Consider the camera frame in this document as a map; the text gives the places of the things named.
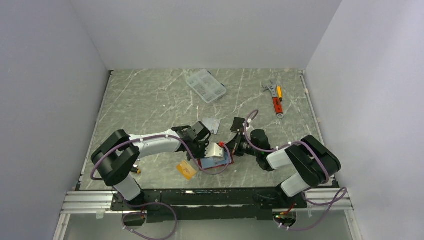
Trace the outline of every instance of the yellow sticky note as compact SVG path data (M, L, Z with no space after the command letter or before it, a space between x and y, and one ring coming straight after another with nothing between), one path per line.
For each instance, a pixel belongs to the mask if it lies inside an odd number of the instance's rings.
M178 170L178 172L180 172L184 178L186 178L187 180L192 179L192 177L197 173L197 171L186 161L183 160L182 162L180 162L177 166L176 169Z

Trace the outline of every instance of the yellow handle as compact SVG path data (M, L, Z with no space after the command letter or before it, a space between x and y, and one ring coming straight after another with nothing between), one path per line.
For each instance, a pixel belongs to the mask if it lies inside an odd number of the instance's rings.
M282 98L283 98L283 94L281 93L281 87L280 87L280 86L277 86L277 94L278 94L278 97L279 97L280 99L282 99Z

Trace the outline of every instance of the transparent plastic box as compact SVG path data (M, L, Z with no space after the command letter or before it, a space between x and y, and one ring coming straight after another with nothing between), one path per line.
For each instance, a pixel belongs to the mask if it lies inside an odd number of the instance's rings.
M185 80L207 104L220 99L227 89L206 69L200 70Z

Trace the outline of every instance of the small part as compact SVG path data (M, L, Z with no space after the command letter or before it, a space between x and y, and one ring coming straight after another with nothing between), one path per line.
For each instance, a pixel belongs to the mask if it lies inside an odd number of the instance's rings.
M288 214L280 214L274 216L274 221L279 224L278 228L286 227L290 228L295 225L298 220L298 215L296 212L289 212Z
M234 117L234 120L232 122L232 126L229 129L233 133L242 133L244 129L245 119L242 117Z
M233 158L228 152L224 152L223 157L221 158L214 156L210 158L198 159L197 162L205 170L224 167L228 162L230 165L234 163Z
M142 171L140 171L140 169L138 169L138 168L136 168L136 167L132 167L131 168L131 173L134 173L134 174L141 174L142 173Z
M204 158L206 159L212 157L216 157L218 159L224 157L224 149L218 146L218 144L216 144L215 142L212 142L206 147L206 152L204 154Z
M220 128L221 120L215 118L203 118L201 122L207 129L209 129L211 134L218 134L218 129Z

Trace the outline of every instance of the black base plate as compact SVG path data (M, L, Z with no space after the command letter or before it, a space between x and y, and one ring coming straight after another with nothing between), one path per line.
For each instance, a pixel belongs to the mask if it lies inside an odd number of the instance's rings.
M171 205L178 220L244 218L272 220L272 209L288 209L292 205L292 202L282 201L274 187L162 189L160 191L144 189L143 192L147 203L154 203L157 200ZM141 209L140 207L128 207L117 194L114 195L113 200L111 211L139 211ZM296 202L295 208L297 209L307 207L307 203L300 195L295 196L292 200ZM173 214L166 207L151 205L146 207L146 210L149 223L174 219Z

